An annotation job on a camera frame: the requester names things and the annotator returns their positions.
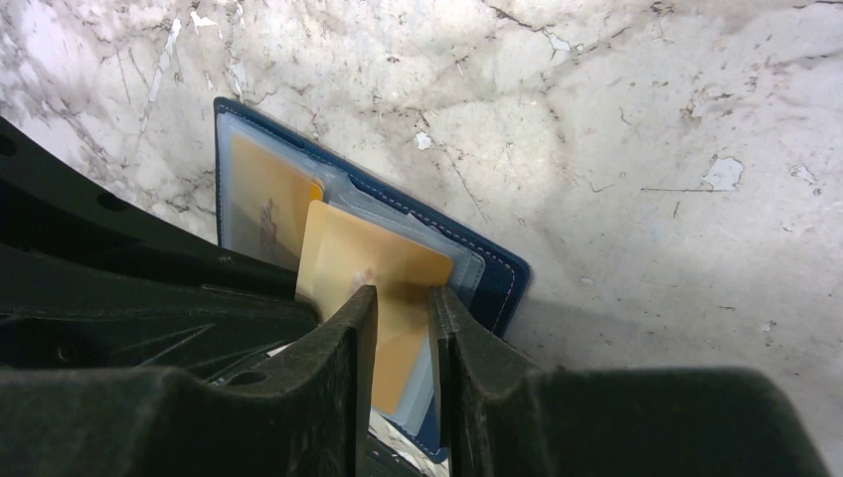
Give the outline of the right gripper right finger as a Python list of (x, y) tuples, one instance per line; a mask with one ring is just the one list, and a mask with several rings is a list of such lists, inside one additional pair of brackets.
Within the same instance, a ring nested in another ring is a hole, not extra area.
[(785, 394), (740, 368), (544, 369), (428, 296), (453, 476), (824, 476)]

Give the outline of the blue leather card holder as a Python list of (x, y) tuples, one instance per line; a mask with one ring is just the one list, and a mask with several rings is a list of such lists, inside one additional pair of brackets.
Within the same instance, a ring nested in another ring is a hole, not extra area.
[(323, 183), (327, 203), (403, 237), (421, 239), (455, 259), (448, 287), (484, 328), (497, 337), (504, 335), (531, 278), (523, 258), (235, 100), (215, 98), (214, 111), (221, 247), (226, 248), (222, 245), (225, 164), (232, 135), (243, 133), (272, 150), (290, 153), (299, 167)]

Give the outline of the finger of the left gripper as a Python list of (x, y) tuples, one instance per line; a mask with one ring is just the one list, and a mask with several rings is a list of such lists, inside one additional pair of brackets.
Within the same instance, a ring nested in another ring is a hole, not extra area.
[(120, 200), (1, 124), (1, 367), (223, 381), (312, 331), (289, 272)]

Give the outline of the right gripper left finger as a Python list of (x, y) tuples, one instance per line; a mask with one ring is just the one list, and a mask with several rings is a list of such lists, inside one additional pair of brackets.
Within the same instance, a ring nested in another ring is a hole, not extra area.
[(356, 476), (378, 324), (360, 287), (228, 386), (175, 368), (5, 371), (5, 476)]

